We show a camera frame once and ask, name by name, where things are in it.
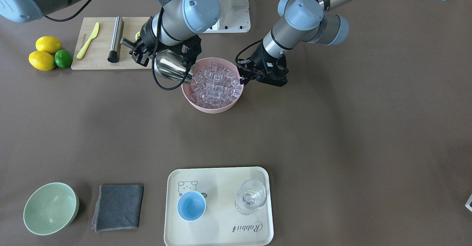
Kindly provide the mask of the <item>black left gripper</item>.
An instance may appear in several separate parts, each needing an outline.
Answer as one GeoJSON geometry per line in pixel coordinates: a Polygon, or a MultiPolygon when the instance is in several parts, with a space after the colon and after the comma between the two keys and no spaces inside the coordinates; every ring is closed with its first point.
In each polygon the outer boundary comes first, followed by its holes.
{"type": "Polygon", "coordinates": [[[236,55],[235,64],[239,76],[241,76],[240,83],[242,85],[247,85],[253,80],[277,87],[282,87],[288,83],[285,53],[282,52],[278,58],[274,58],[268,54],[262,42],[254,42],[241,50],[236,55]],[[239,58],[244,51],[254,45],[257,45],[257,48],[249,58],[239,58]]]}

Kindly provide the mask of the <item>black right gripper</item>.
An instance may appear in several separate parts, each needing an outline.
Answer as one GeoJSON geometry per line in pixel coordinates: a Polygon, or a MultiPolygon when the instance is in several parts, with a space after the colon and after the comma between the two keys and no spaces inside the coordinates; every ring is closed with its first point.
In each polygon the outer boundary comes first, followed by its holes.
{"type": "Polygon", "coordinates": [[[162,42],[163,36],[167,35],[165,31],[160,32],[159,41],[156,39],[155,28],[157,26],[158,18],[150,17],[140,29],[140,36],[133,42],[129,42],[129,48],[131,51],[129,54],[132,56],[135,63],[141,66],[148,66],[148,62],[153,55],[155,48],[156,52],[171,51],[176,54],[177,57],[183,58],[183,67],[185,69],[190,68],[196,63],[196,58],[202,52],[201,38],[198,35],[194,35],[191,38],[179,42],[176,45],[170,46],[162,42]]]}

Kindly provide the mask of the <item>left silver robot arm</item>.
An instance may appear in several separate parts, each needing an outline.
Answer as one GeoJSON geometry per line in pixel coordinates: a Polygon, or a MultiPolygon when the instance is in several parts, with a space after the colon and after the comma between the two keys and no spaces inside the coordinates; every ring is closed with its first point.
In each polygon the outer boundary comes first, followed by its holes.
{"type": "Polygon", "coordinates": [[[352,0],[280,0],[280,19],[267,35],[255,42],[255,51],[247,59],[236,57],[240,83],[256,80],[281,87],[288,74],[286,54],[300,42],[338,45],[349,33],[346,18],[330,12],[352,0]]]}

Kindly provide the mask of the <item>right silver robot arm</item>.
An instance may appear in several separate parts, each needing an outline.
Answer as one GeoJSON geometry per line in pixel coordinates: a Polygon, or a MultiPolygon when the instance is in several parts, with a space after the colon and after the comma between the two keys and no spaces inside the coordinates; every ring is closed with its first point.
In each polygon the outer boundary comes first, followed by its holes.
{"type": "MultiPolygon", "coordinates": [[[[52,18],[51,14],[84,1],[92,0],[1,0],[1,16],[24,24],[42,18],[66,22],[70,18],[52,18]]],[[[171,51],[184,59],[184,68],[196,62],[201,53],[199,34],[216,24],[221,15],[219,0],[157,0],[161,6],[155,16],[148,18],[135,41],[123,39],[130,55],[141,66],[154,61],[155,55],[171,51]]]]}

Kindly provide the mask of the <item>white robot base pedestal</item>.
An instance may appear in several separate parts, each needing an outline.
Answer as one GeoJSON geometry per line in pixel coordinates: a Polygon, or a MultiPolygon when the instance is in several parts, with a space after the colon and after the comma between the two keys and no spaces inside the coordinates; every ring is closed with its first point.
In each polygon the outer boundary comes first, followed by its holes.
{"type": "Polygon", "coordinates": [[[251,22],[248,0],[219,0],[221,15],[216,24],[205,33],[245,33],[251,22]]]}

